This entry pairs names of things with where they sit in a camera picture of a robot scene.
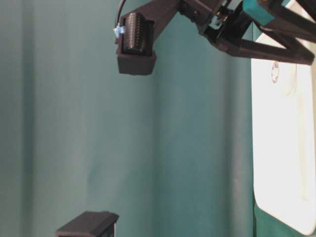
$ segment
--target teal metal bracket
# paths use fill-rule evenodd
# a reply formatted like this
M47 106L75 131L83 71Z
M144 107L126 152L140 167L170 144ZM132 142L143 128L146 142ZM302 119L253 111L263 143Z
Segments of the teal metal bracket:
M249 16L263 26L267 25L274 19L270 13L258 4L257 0L243 0L242 8Z

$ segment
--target black object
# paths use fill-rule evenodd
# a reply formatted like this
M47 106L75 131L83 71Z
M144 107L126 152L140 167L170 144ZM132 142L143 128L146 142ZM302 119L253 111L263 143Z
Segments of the black object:
M231 0L152 0L120 18L120 26L125 26L126 31L118 39L119 72L152 73L157 58L153 44L178 11L194 22L199 34L214 47L231 56L311 65L314 55L296 38L316 42L316 24L282 6L283 0L254 1L274 17L267 25L261 25L244 12L243 2L231 10L228 9ZM316 20L316 0L297 2ZM210 26L214 17L217 29ZM251 23L283 48L243 39Z
M122 9L123 9L123 7L125 5L125 2L126 2L126 0L120 0L120 2L119 2L118 12L117 12L117 16L115 18L115 26L114 27L116 27L118 25L118 23L119 23L120 14L121 14Z
M107 211L87 211L58 229L56 237L114 237L118 218Z

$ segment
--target white panel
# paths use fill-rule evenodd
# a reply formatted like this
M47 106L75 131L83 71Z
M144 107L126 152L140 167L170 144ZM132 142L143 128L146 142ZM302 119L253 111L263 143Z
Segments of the white panel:
M306 16L296 1L288 7ZM266 35L257 41L278 45ZM316 53L315 45L304 44ZM255 198L304 235L316 226L315 72L315 63L252 60Z

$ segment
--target green fabric backdrop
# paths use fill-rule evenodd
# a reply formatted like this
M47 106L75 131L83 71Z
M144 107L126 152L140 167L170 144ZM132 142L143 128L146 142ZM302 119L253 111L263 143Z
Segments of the green fabric backdrop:
M255 211L256 237L303 237L301 233L262 211L257 205Z
M118 237L251 237L250 61L177 15L155 73L120 75L117 5L0 2L0 236L109 210Z

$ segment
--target robotic arm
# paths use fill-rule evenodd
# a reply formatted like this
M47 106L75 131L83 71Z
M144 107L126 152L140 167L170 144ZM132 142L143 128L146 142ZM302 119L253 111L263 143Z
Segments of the robotic arm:
M316 21L316 1L297 2ZM177 12L195 23L199 34L214 47L231 56L313 63L314 55L297 38L316 42L314 22L285 8L283 0L243 0L235 10L228 8L230 3L231 0L152 0L122 17L118 14L115 33L119 72L152 73L157 58L154 42ZM211 26L214 18L217 29ZM251 23L283 48L243 39Z

